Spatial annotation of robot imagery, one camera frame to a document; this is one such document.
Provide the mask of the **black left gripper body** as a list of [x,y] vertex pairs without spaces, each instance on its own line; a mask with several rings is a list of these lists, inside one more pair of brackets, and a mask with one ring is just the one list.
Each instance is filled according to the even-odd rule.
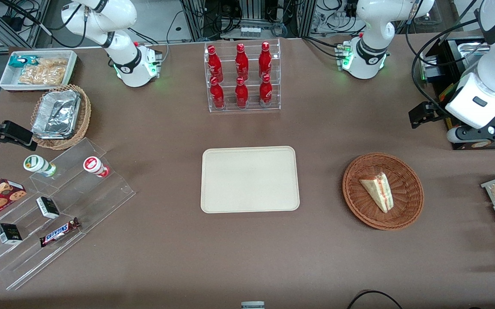
[[421,110],[421,123],[441,121],[447,117],[447,113],[440,104],[434,104],[430,101],[423,101]]

